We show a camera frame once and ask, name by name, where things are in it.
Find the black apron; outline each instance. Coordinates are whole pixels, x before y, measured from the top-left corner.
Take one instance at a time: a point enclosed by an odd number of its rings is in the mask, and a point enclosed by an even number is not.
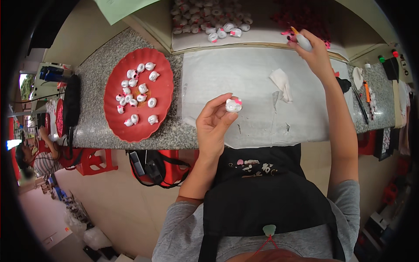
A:
[[[300,158],[300,144],[224,150],[204,197],[200,262],[216,260],[224,236],[263,236],[266,225],[275,225],[278,234],[324,224],[330,229],[333,258],[345,261],[329,201],[305,179]]]

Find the green paper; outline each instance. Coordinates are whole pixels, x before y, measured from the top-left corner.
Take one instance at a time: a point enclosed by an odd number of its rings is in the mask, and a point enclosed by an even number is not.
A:
[[[106,20],[113,25],[133,12],[159,0],[94,0]]]
[[[263,227],[263,232],[267,237],[273,236],[275,234],[275,229],[277,228],[276,225],[266,225]]]

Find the tree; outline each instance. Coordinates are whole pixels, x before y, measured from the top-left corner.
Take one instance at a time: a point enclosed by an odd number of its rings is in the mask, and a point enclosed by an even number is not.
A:
[[[21,86],[22,100],[28,100],[29,95],[34,90],[33,85],[35,83],[35,76],[36,75],[28,74],[25,80],[22,82],[22,86]]]

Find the orange utility knife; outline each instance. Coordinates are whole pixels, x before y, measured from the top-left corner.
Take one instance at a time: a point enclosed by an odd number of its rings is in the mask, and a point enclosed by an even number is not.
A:
[[[370,90],[368,89],[368,83],[366,81],[363,82],[365,87],[365,94],[367,95],[367,103],[369,103],[370,100]]]

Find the gray shirt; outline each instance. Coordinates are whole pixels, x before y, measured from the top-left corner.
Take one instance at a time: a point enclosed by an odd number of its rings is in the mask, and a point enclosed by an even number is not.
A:
[[[349,261],[360,228],[360,185],[354,180],[344,181],[329,196],[328,200],[336,217],[338,238],[346,261]],[[198,261],[204,236],[203,216],[204,204],[198,208],[187,201],[170,205],[153,251],[152,261]],[[275,234],[272,239],[279,248],[290,250],[302,257],[333,258],[327,225]],[[255,252],[266,240],[266,236],[223,237],[218,244],[217,262],[226,261],[244,252]],[[274,248],[275,246],[268,242],[261,250]]]

